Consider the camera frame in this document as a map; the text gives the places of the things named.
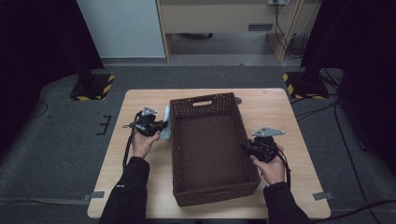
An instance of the black jacket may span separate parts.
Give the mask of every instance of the black jacket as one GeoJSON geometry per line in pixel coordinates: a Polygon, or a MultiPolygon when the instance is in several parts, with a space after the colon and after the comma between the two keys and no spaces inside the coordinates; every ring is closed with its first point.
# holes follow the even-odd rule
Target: black jacket
{"type": "MultiPolygon", "coordinates": [[[[100,224],[146,223],[149,164],[132,157],[120,181],[111,191],[100,224]]],[[[263,190],[271,224],[300,224],[310,220],[295,203],[285,182],[266,187],[263,190]]]]}

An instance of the brown wicker basket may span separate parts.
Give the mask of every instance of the brown wicker basket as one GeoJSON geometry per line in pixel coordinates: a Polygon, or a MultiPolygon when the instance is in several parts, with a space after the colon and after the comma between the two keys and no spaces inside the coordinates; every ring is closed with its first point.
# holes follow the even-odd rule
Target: brown wicker basket
{"type": "Polygon", "coordinates": [[[232,92],[171,100],[173,193],[179,206],[254,193],[257,167],[240,147],[248,142],[232,92]]]}

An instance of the wall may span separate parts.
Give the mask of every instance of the wall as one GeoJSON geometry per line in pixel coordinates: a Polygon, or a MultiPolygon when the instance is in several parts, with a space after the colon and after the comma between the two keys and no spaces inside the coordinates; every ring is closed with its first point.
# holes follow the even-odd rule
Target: wall
{"type": "Polygon", "coordinates": [[[78,0],[101,58],[164,58],[155,0],[78,0]]]}

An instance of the light wood tabletop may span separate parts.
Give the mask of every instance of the light wood tabletop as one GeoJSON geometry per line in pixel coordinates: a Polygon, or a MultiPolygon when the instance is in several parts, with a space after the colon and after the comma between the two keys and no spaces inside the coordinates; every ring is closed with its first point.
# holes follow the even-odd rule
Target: light wood tabletop
{"type": "MultiPolygon", "coordinates": [[[[311,218],[330,216],[326,200],[316,201],[313,194],[322,192],[317,173],[307,151],[303,136],[294,117],[290,101],[282,89],[183,89],[183,90],[130,90],[126,92],[117,123],[112,134],[106,157],[94,191],[104,191],[103,198],[92,198],[88,215],[99,218],[109,193],[119,181],[122,159],[130,128],[122,128],[134,120],[134,115],[145,105],[158,110],[157,120],[164,118],[169,101],[214,93],[233,92],[242,99],[239,110],[247,130],[247,137],[262,126],[285,131],[274,136],[285,148],[291,169],[291,192],[297,204],[311,218]]],[[[251,196],[218,203],[206,203],[179,207],[173,195],[171,140],[155,142],[146,157],[150,164],[148,178],[147,218],[268,218],[268,210],[262,195],[265,181],[251,196]]]]}

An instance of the power strip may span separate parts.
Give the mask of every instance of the power strip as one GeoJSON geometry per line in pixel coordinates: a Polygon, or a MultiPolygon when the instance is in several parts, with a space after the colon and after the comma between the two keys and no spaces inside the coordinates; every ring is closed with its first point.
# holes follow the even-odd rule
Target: power strip
{"type": "Polygon", "coordinates": [[[268,0],[268,6],[274,6],[275,1],[277,1],[279,6],[285,6],[290,2],[290,0],[268,0]]]}

